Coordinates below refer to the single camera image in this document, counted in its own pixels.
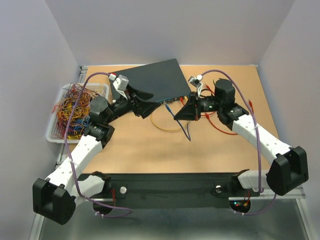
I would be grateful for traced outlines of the white perforated plastic basket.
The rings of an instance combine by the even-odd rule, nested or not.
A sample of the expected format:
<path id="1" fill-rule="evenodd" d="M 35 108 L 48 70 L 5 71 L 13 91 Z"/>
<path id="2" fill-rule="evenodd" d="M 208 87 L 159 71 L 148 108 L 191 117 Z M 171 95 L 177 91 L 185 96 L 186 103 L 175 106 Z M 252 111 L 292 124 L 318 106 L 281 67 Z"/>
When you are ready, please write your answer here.
<path id="1" fill-rule="evenodd" d="M 49 120 L 46 130 L 46 139 L 51 143 L 63 144 L 66 126 L 83 87 L 82 83 L 69 83 L 62 87 Z M 88 83 L 81 95 L 70 123 L 67 141 L 70 144 L 78 143 L 85 127 L 89 124 L 89 106 L 91 100 L 97 96 L 108 98 L 109 86 L 102 83 Z"/>

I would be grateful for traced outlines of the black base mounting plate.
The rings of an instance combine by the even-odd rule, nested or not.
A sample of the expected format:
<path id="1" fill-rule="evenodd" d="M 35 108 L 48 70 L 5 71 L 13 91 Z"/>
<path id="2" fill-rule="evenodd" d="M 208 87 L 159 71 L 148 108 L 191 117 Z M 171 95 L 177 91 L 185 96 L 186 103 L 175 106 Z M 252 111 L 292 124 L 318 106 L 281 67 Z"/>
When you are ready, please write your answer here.
<path id="1" fill-rule="evenodd" d="M 130 209 L 229 208 L 230 198 L 258 197 L 243 189 L 235 173 L 108 173 L 107 186 L 93 198 Z"/>

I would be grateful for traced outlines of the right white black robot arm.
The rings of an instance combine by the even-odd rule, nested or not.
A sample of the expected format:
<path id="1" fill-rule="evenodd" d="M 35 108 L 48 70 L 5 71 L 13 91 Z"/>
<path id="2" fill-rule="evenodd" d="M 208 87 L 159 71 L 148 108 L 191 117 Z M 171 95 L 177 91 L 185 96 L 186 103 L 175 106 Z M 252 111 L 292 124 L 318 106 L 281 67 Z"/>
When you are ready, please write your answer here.
<path id="1" fill-rule="evenodd" d="M 201 75 L 191 77 L 189 83 L 196 88 L 174 119 L 197 121 L 203 113 L 215 112 L 219 121 L 240 135 L 257 149 L 258 156 L 269 163 L 268 170 L 242 170 L 230 182 L 231 192 L 242 195 L 248 189 L 270 189 L 284 196 L 309 179 L 307 153 L 300 147 L 292 147 L 269 133 L 249 112 L 236 103 L 236 89 L 232 82 L 220 78 L 215 83 L 214 93 L 202 96 Z"/>

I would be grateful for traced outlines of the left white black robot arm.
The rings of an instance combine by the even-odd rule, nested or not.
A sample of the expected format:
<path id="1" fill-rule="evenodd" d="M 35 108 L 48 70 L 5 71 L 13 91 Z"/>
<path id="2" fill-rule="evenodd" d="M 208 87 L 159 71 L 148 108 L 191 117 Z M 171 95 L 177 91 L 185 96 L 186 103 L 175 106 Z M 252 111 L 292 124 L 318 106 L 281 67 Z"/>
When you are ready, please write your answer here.
<path id="1" fill-rule="evenodd" d="M 67 158 L 49 176 L 34 182 L 33 211 L 64 225 L 71 219 L 76 207 L 84 201 L 92 202 L 92 196 L 96 194 L 100 197 L 108 196 L 112 185 L 107 174 L 96 171 L 84 180 L 78 180 L 78 177 L 110 141 L 115 131 L 110 123 L 129 112 L 147 118 L 161 106 L 161 103 L 152 101 L 152 97 L 153 94 L 128 85 L 114 103 L 109 103 L 103 96 L 91 100 L 89 125 L 76 147 L 68 152 Z"/>

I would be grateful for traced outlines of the dark blue network switch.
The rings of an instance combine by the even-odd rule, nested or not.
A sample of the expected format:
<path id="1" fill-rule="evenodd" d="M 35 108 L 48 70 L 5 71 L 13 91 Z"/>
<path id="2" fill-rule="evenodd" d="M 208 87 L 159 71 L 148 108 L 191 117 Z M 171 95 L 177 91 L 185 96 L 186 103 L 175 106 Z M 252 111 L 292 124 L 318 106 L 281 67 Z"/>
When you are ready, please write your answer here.
<path id="1" fill-rule="evenodd" d="M 153 94 L 151 101 L 174 101 L 190 93 L 177 59 L 170 59 L 114 72 L 128 78 L 129 85 Z"/>

